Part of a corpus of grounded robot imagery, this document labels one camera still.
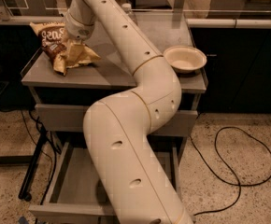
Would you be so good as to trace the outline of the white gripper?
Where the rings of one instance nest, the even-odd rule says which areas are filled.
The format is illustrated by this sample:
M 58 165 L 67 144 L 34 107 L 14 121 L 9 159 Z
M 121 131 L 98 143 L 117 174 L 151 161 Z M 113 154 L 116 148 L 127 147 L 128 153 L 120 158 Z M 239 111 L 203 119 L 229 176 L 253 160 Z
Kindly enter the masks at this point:
M 74 40 L 89 39 L 94 30 L 96 17 L 93 14 L 77 16 L 76 18 L 67 12 L 64 17 L 64 27 L 67 36 Z M 67 47 L 67 60 L 70 63 L 76 63 L 81 57 L 84 47 L 81 43 L 70 42 Z

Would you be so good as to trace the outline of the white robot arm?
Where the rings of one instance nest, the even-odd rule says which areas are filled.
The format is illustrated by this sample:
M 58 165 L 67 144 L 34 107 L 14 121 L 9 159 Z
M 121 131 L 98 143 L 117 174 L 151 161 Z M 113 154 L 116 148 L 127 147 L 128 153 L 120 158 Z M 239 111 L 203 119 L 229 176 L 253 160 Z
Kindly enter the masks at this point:
M 70 37 L 87 39 L 101 22 L 135 87 L 91 105 L 83 133 L 94 167 L 121 224 L 193 224 L 158 162 L 148 135 L 176 114 L 181 87 L 163 54 L 115 0 L 72 0 Z

